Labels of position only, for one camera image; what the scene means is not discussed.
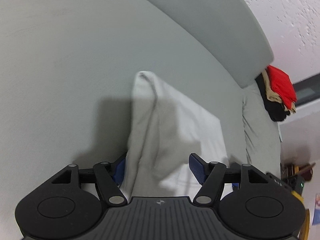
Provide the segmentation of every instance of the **round motor cap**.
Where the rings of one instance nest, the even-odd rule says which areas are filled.
[[[19,202],[15,217],[23,234],[36,239],[69,239],[88,231],[102,215],[100,201],[89,192],[65,188],[54,194],[35,190]]]
[[[278,185],[252,184],[226,195],[218,213],[234,232],[256,239],[278,239],[301,228],[303,204]]]

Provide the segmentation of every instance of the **black device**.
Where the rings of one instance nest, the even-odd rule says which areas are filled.
[[[193,202],[185,197],[133,197],[118,186],[125,155],[116,162],[81,170],[70,164],[16,207],[25,240],[109,239],[296,239],[305,219],[303,204],[291,189],[250,164],[228,169],[191,154],[189,166],[202,185]],[[94,183],[99,199],[81,189]],[[225,183],[239,189],[221,195]]]
[[[293,175],[287,179],[284,179],[284,182],[290,185],[290,187],[299,195],[302,195],[305,180],[301,175]]]

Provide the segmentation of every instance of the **couch backrest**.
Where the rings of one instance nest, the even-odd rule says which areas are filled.
[[[194,36],[240,87],[273,60],[270,45],[244,0],[148,0]]]

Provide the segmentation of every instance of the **black cloth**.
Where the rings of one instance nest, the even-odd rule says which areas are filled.
[[[274,122],[282,122],[286,119],[287,115],[290,115],[290,112],[284,110],[284,104],[272,102],[267,99],[266,86],[264,84],[262,74],[256,78],[256,83],[259,87],[264,107],[268,111],[271,120]]]

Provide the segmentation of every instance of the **logo emblem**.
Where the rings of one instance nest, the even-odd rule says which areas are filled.
[[[157,202],[156,202],[158,205],[163,205],[165,203],[165,201],[163,201],[162,199],[159,199]]]

